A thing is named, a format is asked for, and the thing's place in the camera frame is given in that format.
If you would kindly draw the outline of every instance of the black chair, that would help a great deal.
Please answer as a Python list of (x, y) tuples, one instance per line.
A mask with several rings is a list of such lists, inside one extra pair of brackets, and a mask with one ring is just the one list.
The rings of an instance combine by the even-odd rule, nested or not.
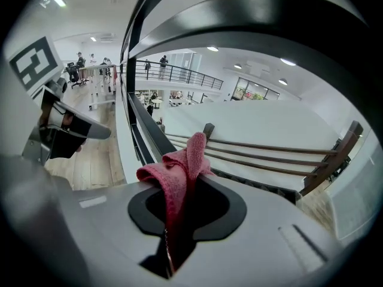
[(72, 88), (73, 86), (76, 86), (76, 85), (85, 85), (86, 84), (86, 79), (84, 80), (81, 80), (80, 82), (78, 81), (80, 79), (80, 76), (78, 74), (78, 70), (77, 70), (77, 67), (74, 65), (74, 63), (68, 63), (67, 64), (68, 67), (65, 67), (67, 73), (69, 74), (69, 82), (68, 83), (72, 83)]

